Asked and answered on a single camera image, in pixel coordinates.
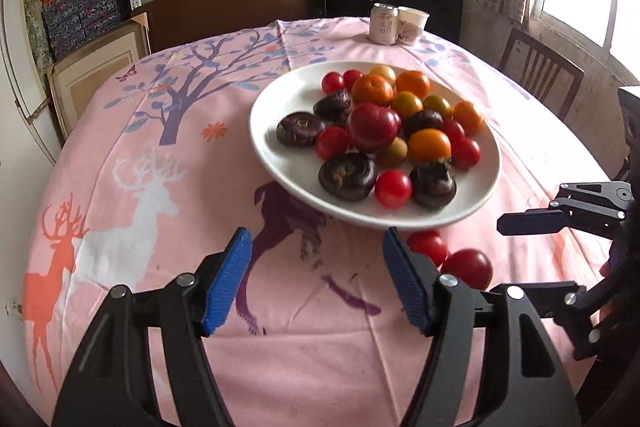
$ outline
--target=white cup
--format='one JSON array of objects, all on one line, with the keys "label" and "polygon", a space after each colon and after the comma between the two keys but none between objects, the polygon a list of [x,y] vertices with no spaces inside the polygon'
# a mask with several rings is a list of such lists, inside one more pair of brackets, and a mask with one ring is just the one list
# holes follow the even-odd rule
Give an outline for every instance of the white cup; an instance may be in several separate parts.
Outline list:
[{"label": "white cup", "polygon": [[415,46],[422,36],[429,14],[415,8],[398,7],[398,44]]}]

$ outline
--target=pink tablecloth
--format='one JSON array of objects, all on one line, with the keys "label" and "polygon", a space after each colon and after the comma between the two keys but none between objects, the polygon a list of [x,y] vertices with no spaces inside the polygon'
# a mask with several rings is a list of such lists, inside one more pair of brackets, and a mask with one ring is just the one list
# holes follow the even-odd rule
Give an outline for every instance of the pink tablecloth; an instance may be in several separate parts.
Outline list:
[{"label": "pink tablecloth", "polygon": [[[441,230],[452,251],[484,250],[493,284],[572,279],[591,286],[607,241],[565,230],[502,237],[504,212],[546,206],[561,182],[606,180],[578,139],[536,100],[461,48],[425,33],[416,49],[377,46],[367,20],[276,22],[167,50],[121,71],[97,92],[70,136],[44,195],[30,251],[24,318],[40,401],[58,390],[105,289],[161,287],[221,251],[238,226],[261,256],[228,321],[205,340],[239,427],[399,424],[430,346],[412,328],[381,255],[382,235],[294,200],[262,169],[248,114],[271,79],[324,60],[419,69],[473,100],[502,149],[495,194]],[[580,386],[564,333],[548,330]],[[469,388],[479,378],[482,338]],[[178,423],[152,332],[164,418]],[[465,394],[461,416],[474,403]]]}]

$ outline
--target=orange deer print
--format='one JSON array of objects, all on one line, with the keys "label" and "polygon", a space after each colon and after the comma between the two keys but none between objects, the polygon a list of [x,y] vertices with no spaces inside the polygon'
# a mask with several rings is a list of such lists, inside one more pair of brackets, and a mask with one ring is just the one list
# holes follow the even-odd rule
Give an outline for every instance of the orange deer print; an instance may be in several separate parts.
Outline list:
[{"label": "orange deer print", "polygon": [[75,217],[72,218],[73,194],[69,195],[68,201],[63,201],[59,211],[54,217],[54,231],[49,233],[46,225],[46,214],[50,208],[48,204],[42,213],[40,222],[42,225],[42,235],[52,241],[51,248],[53,256],[46,275],[39,273],[27,273],[24,278],[24,307],[22,316],[25,321],[33,322],[33,365],[36,376],[36,384],[40,392],[40,381],[38,380],[37,356],[38,345],[42,344],[47,370],[53,381],[56,390],[56,378],[53,376],[51,365],[51,355],[47,344],[47,324],[51,322],[53,309],[62,292],[63,272],[68,270],[71,274],[76,269],[76,259],[73,240],[84,237],[88,229],[84,229],[84,220],[80,213],[80,206],[76,210]]}]

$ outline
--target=can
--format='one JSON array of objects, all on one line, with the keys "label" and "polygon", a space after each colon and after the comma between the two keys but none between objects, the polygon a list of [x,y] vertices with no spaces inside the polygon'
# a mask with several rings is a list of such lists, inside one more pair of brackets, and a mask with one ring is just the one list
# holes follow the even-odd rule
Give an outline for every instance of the can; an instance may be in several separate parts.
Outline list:
[{"label": "can", "polygon": [[369,40],[391,46],[398,40],[398,8],[375,3],[369,20]]}]

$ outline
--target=red tomato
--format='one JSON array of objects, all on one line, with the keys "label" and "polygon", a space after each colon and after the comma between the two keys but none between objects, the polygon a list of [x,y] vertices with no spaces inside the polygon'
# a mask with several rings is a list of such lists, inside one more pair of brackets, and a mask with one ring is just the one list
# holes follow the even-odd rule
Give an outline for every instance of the red tomato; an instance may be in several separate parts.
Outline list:
[{"label": "red tomato", "polygon": [[318,135],[315,147],[316,153],[324,161],[330,160],[338,154],[344,154],[349,148],[347,131],[342,127],[331,125]]},{"label": "red tomato", "polygon": [[465,248],[449,255],[440,272],[455,275],[476,290],[486,290],[494,276],[494,267],[480,250]]},{"label": "red tomato", "polygon": [[465,130],[457,121],[453,120],[453,118],[445,118],[443,122],[444,134],[449,137],[452,147],[466,139]]},{"label": "red tomato", "polygon": [[444,263],[449,254],[447,243],[435,230],[412,233],[406,243],[412,251],[430,257],[436,268]]},{"label": "red tomato", "polygon": [[451,148],[451,156],[453,165],[466,171],[480,161],[480,146],[467,138]]},{"label": "red tomato", "polygon": [[344,87],[347,91],[351,92],[351,87],[356,80],[358,80],[362,76],[362,73],[358,70],[349,70],[345,71],[342,78],[344,79]]},{"label": "red tomato", "polygon": [[381,174],[374,188],[376,198],[386,208],[399,208],[411,198],[413,192],[409,176],[399,170]]},{"label": "red tomato", "polygon": [[325,93],[331,94],[341,89],[344,89],[344,79],[340,73],[332,71],[322,78],[322,90]]}]

